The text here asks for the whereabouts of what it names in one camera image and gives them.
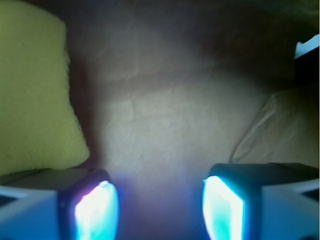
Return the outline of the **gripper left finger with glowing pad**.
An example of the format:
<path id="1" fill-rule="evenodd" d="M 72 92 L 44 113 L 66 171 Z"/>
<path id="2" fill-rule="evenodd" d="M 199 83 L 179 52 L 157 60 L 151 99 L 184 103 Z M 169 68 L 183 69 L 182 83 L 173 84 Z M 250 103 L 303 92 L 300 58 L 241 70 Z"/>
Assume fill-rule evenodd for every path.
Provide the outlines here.
<path id="1" fill-rule="evenodd" d="M 28 170 L 0 178 L 3 240 L 114 240 L 120 200 L 103 169 Z"/>

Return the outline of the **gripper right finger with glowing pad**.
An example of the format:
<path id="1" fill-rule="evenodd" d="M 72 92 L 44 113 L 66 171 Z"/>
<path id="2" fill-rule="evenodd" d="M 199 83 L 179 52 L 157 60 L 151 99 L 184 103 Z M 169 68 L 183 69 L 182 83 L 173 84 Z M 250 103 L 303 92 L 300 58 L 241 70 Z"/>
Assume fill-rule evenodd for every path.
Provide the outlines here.
<path id="1" fill-rule="evenodd" d="M 209 239 L 319 239 L 319 173 L 300 163 L 213 165 L 202 194 Z"/>

